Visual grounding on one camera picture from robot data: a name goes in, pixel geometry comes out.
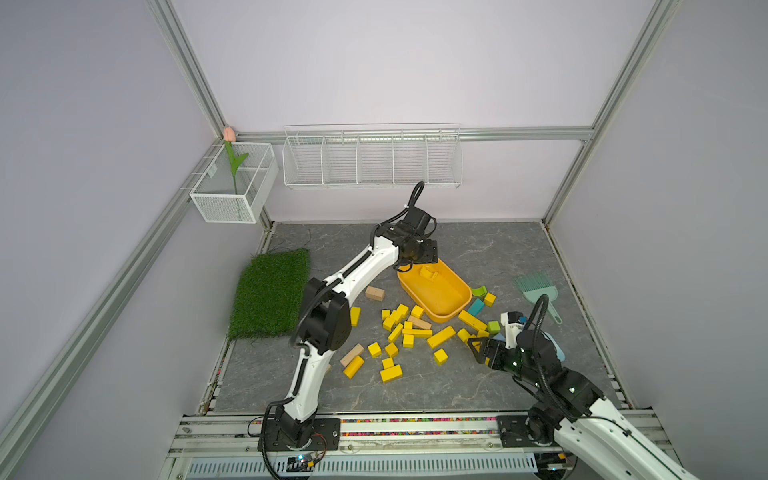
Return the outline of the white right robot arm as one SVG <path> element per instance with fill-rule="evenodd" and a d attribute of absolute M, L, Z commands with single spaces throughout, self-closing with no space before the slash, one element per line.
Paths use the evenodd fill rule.
<path fill-rule="evenodd" d="M 539 330 L 523 329 L 516 345 L 469 337 L 475 360 L 508 373 L 536 399 L 522 417 L 498 421 L 502 444 L 557 445 L 605 479 L 693 479 L 638 430 L 583 374 L 562 365 L 554 343 Z"/>

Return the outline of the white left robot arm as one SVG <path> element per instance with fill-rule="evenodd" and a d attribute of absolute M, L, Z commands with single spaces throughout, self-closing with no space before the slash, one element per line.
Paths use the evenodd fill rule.
<path fill-rule="evenodd" d="M 311 442 L 319 392 L 334 353 L 351 334 L 351 308 L 369 284 L 389 268 L 408 270 L 438 260 L 431 238 L 437 220 L 410 206 L 376 225 L 368 245 L 350 262 L 324 279 L 305 285 L 296 329 L 289 344 L 299 358 L 286 397 L 268 404 L 264 418 L 271 419 L 277 439 L 290 448 Z"/>

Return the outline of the yellow plastic tub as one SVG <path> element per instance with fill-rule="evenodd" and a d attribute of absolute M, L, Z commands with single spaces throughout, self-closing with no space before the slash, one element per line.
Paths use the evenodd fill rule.
<path fill-rule="evenodd" d="M 437 271 L 434 281 L 420 276 L 422 266 Z M 456 317 L 473 298 L 469 285 L 443 260 L 435 264 L 415 265 L 407 272 L 398 272 L 397 276 L 402 288 L 414 302 L 432 321 L 440 324 Z"/>

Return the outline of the yellow arch block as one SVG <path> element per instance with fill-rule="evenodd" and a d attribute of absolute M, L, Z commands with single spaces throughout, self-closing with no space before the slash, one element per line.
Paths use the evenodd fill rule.
<path fill-rule="evenodd" d="M 429 268 L 428 266 L 422 266 L 419 274 L 422 278 L 425 278 L 429 281 L 434 281 L 437 277 L 437 271 Z"/>

